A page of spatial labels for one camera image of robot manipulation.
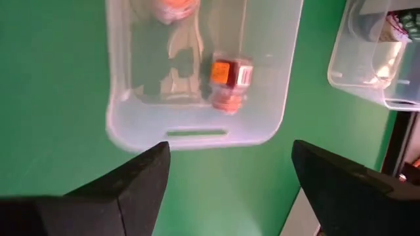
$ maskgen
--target transparent plastic container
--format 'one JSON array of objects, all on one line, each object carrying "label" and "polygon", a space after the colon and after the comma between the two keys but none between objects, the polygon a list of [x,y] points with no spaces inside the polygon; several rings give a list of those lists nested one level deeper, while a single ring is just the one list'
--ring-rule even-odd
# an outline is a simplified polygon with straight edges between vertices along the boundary
[{"label": "transparent plastic container", "polygon": [[[141,151],[162,140],[171,149],[200,149],[270,139],[284,113],[303,1],[202,0],[168,26],[151,3],[107,0],[111,140]],[[233,115],[209,103],[215,51],[253,59],[246,101]]]},{"label": "transparent plastic container", "polygon": [[420,111],[420,44],[381,34],[388,12],[407,7],[420,1],[347,1],[328,68],[332,86],[389,109]]}]

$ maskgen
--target plastic bin handle slot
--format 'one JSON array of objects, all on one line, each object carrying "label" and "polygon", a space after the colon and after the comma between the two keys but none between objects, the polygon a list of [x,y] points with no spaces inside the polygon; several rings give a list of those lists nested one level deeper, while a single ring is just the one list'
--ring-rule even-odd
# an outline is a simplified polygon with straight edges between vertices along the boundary
[{"label": "plastic bin handle slot", "polygon": [[227,134],[228,132],[223,129],[171,130],[166,132],[168,138],[220,138]]}]

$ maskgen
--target orange item in bin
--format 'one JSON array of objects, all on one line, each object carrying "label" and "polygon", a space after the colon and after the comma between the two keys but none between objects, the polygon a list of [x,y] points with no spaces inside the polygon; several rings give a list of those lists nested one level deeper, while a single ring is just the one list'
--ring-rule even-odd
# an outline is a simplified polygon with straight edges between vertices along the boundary
[{"label": "orange item in bin", "polygon": [[155,17],[164,24],[182,20],[194,13],[200,0],[152,0]]},{"label": "orange item in bin", "polygon": [[250,60],[243,58],[230,59],[223,55],[214,57],[211,70],[211,104],[215,109],[235,114],[242,107],[243,97],[251,82],[253,66]]}]

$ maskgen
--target black metal frame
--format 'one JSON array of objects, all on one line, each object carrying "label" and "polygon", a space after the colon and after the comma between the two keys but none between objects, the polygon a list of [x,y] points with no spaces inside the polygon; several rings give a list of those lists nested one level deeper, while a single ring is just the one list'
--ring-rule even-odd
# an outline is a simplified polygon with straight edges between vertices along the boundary
[{"label": "black metal frame", "polygon": [[411,138],[418,112],[399,111],[388,144],[381,172],[398,177],[404,166],[404,156]]}]

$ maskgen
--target green surface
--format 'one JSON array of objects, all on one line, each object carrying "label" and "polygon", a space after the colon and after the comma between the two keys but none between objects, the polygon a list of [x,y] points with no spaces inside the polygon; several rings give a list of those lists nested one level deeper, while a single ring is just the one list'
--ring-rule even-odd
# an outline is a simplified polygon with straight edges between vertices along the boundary
[{"label": "green surface", "polygon": [[[104,4],[0,1],[0,194],[65,193],[133,156],[105,132]],[[273,139],[173,153],[156,235],[278,235],[298,190],[294,139],[380,167],[394,115],[326,79],[344,4],[305,2],[285,116]]]}]

